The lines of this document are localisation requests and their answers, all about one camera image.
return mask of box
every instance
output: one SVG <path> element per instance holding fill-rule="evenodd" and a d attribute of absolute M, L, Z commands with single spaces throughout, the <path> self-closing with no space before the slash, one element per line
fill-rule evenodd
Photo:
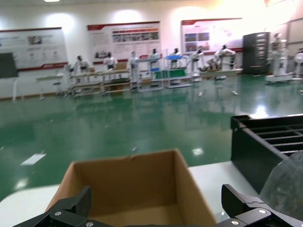
<path fill-rule="evenodd" d="M 46 210 L 86 185 L 92 194 L 89 218 L 108 225 L 216 223 L 176 149 L 72 163 Z"/>

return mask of ceiling light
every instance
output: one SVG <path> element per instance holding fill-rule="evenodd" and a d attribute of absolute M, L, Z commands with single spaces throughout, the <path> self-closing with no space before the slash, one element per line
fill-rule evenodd
<path fill-rule="evenodd" d="M 60 0 L 44 0 L 46 2 L 57 2 L 57 1 L 60 1 Z"/>

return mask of white table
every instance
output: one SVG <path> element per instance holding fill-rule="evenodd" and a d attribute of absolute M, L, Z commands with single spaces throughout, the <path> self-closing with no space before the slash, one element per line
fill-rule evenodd
<path fill-rule="evenodd" d="M 37 82 L 39 90 L 40 90 L 40 101 L 45 98 L 43 96 L 43 89 L 42 89 L 42 87 L 40 85 L 40 82 L 47 81 L 47 80 L 57 80 L 58 82 L 60 82 L 60 81 L 62 81 L 62 79 L 63 79 L 63 74 L 51 75 L 51 76 L 36 78 L 36 82 Z"/>
<path fill-rule="evenodd" d="M 232 162 L 189 168 L 211 211 L 223 211 L 221 187 L 230 184 L 239 193 L 258 196 Z M 22 190 L 0 202 L 0 226 L 11 227 L 44 213 L 59 185 Z"/>

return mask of green floor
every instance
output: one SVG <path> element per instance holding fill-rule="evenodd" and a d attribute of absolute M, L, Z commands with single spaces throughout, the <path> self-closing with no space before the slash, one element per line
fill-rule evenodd
<path fill-rule="evenodd" d="M 242 76 L 238 97 L 231 78 L 223 85 L 203 81 L 107 97 L 0 102 L 0 200 L 23 188 L 60 183 L 75 160 L 179 148 L 189 166 L 228 161 L 230 117 L 302 113 L 300 89 L 300 81 L 268 86 L 264 77 Z M 36 153 L 46 156 L 20 166 Z"/>

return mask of black cabinet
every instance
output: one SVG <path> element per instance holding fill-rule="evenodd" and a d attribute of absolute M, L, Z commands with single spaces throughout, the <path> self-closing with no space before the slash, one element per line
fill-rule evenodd
<path fill-rule="evenodd" d="M 269 32 L 260 32 L 243 37 L 243 74 L 267 74 Z"/>

